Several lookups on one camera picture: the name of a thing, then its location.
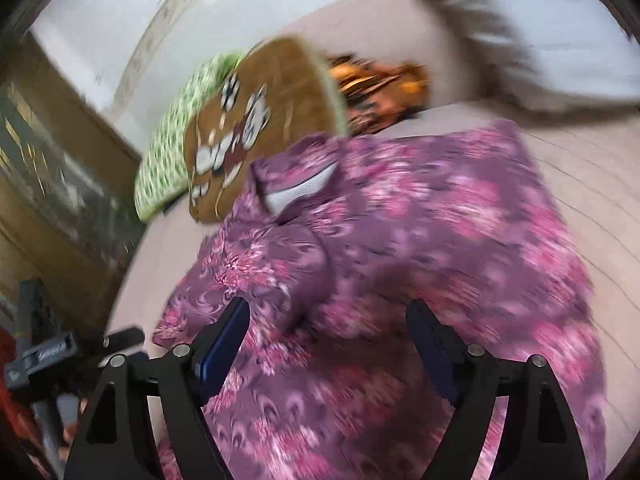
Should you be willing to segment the light blue pillow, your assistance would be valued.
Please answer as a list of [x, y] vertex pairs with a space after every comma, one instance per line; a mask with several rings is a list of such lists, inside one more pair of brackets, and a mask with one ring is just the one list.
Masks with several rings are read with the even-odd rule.
[[639, 41], [606, 0], [425, 0], [536, 113], [639, 104]]

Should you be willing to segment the wooden glass door cabinet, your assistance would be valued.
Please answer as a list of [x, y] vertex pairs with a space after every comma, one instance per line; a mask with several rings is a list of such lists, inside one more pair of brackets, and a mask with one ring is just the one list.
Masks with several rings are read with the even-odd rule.
[[42, 281], [79, 333], [102, 333], [143, 226], [140, 158], [84, 103], [32, 35], [1, 52], [1, 303]]

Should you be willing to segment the orange patterned cloth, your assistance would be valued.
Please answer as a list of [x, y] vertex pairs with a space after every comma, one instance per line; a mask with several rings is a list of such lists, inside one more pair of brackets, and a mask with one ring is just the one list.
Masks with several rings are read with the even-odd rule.
[[375, 134], [426, 109], [430, 77], [414, 63], [385, 65], [343, 54], [328, 58], [353, 136]]

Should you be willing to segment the brown cartoon blanket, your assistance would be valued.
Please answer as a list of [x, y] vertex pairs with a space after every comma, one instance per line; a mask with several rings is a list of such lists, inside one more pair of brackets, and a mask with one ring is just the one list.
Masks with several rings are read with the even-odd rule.
[[326, 58], [297, 36], [251, 50], [184, 132], [192, 218], [221, 221], [253, 160], [279, 154], [316, 132], [349, 135], [346, 104]]

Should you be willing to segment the red jacket person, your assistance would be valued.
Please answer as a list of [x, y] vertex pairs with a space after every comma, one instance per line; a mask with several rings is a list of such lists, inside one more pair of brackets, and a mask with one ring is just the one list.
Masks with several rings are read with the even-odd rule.
[[18, 449], [26, 453], [39, 479], [51, 479], [48, 463], [42, 451], [40, 430], [29, 408], [13, 399], [4, 380], [4, 366], [15, 359], [15, 341], [4, 328], [1, 329], [1, 413], [9, 424], [9, 436]]

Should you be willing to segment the purple floral garment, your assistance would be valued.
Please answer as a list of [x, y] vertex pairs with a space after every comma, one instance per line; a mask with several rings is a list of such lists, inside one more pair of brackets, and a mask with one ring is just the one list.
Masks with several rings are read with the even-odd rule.
[[153, 339], [169, 348], [235, 297], [250, 329], [204, 416], [238, 479], [416, 479], [452, 409], [405, 310], [494, 356], [541, 354], [593, 479], [605, 475], [604, 373], [591, 285], [518, 128], [307, 136], [250, 167]]

